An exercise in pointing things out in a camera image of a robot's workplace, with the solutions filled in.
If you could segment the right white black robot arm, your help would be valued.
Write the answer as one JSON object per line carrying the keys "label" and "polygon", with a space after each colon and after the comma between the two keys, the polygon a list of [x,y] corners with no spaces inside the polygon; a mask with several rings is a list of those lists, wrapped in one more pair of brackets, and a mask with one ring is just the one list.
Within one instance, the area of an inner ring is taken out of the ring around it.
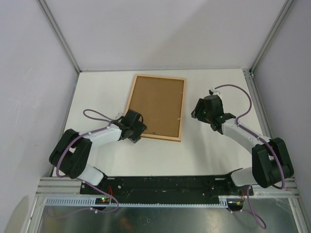
{"label": "right white black robot arm", "polygon": [[251,155],[252,165],[231,172],[231,178],[224,182],[228,194],[235,195],[242,186],[249,184],[283,189],[285,179],[294,175],[285,141],[279,137],[271,139],[259,135],[243,124],[236,123],[233,114],[224,112],[219,96],[200,98],[191,117],[209,124],[213,131],[231,138]]}

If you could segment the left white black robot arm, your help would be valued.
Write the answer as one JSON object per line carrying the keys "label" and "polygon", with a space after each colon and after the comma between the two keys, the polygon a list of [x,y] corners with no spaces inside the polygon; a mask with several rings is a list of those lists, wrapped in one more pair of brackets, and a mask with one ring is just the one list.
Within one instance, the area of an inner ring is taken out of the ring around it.
{"label": "left white black robot arm", "polygon": [[56,168],[58,178],[69,177],[90,184],[97,194],[107,190],[105,174],[88,164],[90,152],[108,143],[128,139],[133,143],[141,139],[147,129],[142,114],[128,110],[125,115],[111,119],[95,110],[85,109],[83,115],[92,120],[106,122],[107,125],[80,133],[66,130],[52,151],[49,162]]}

